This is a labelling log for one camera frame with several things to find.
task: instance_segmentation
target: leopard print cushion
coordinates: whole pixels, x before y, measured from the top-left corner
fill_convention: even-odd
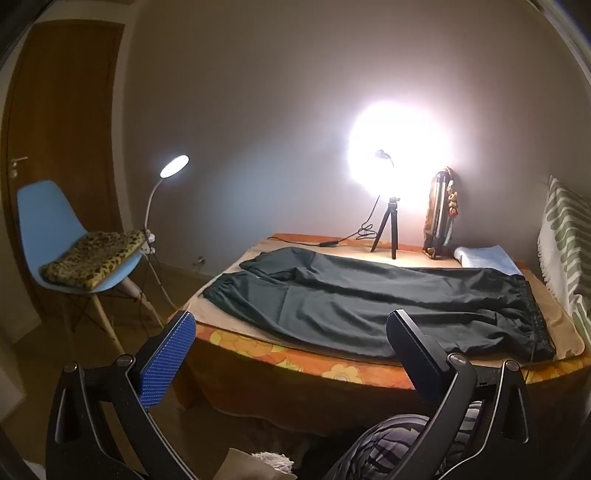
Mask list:
[[[43,265],[40,273],[49,283],[94,290],[144,242],[142,230],[89,232],[60,258]]]

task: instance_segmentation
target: wooden door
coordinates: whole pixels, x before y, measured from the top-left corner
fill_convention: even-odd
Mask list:
[[[53,180],[86,229],[121,230],[111,107],[123,27],[89,20],[36,24],[12,75],[2,122],[0,190],[12,249],[37,307],[40,294],[18,233],[20,187]]]

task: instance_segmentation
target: tripod leg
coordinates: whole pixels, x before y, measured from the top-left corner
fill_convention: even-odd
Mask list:
[[[396,260],[396,250],[398,250],[398,209],[396,204],[394,208],[390,210],[390,227],[392,231],[392,259]]]
[[[388,221],[388,217],[390,216],[390,210],[386,210],[384,213],[384,217],[382,218],[382,223],[380,223],[378,234],[375,236],[374,244],[371,247],[370,252],[373,252],[375,248],[378,246],[379,238],[382,236],[382,232],[384,231],[384,227],[386,226],[386,222]]]

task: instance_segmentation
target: blue padded rest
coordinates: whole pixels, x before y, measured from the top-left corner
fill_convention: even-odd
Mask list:
[[[195,330],[195,317],[189,312],[178,312],[166,328],[149,339],[138,352],[133,380],[139,402],[145,410],[164,398],[195,340]]]

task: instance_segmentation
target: door handle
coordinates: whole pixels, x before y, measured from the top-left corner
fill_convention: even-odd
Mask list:
[[[17,163],[23,160],[27,160],[29,157],[18,157],[18,158],[13,158],[10,163],[13,167],[17,166]]]

